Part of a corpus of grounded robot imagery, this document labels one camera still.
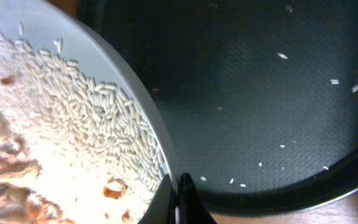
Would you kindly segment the grey plate with food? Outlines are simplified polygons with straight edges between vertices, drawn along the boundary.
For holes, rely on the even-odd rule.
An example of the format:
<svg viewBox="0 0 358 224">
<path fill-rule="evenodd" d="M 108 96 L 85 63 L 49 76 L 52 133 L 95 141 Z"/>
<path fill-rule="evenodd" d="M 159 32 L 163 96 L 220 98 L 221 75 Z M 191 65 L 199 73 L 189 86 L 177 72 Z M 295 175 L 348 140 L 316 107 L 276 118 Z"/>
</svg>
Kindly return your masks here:
<svg viewBox="0 0 358 224">
<path fill-rule="evenodd" d="M 172 144 L 141 81 L 45 1 L 0 1 L 0 223 L 138 223 Z"/>
</svg>

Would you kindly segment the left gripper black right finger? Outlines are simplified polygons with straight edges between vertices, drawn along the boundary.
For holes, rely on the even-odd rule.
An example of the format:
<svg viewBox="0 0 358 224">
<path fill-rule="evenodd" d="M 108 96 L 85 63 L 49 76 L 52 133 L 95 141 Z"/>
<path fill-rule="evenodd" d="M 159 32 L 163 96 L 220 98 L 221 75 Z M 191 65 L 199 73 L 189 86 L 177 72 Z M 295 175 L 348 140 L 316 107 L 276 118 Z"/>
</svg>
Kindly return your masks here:
<svg viewBox="0 0 358 224">
<path fill-rule="evenodd" d="M 178 206 L 181 224 L 216 224 L 200 199 L 191 175 L 183 173 L 178 187 Z"/>
</svg>

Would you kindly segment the round black tray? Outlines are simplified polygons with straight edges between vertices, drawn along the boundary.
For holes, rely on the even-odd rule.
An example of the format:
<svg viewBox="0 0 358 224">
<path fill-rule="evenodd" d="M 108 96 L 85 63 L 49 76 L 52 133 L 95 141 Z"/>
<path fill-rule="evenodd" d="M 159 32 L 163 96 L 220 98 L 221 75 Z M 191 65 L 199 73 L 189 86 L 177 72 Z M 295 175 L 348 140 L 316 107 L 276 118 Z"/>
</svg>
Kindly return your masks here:
<svg viewBox="0 0 358 224">
<path fill-rule="evenodd" d="M 358 188 L 358 0 L 87 0 L 78 18 L 139 76 L 210 210 Z"/>
</svg>

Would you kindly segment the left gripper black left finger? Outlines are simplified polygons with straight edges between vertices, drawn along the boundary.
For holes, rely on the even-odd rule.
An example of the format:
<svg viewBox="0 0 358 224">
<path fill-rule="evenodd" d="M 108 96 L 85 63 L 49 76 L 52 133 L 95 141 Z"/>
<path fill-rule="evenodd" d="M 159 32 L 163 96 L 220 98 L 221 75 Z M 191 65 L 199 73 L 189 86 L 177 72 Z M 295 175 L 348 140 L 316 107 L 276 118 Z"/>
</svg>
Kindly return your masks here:
<svg viewBox="0 0 358 224">
<path fill-rule="evenodd" d="M 165 175 L 138 224 L 175 224 L 175 194 L 169 175 Z"/>
</svg>

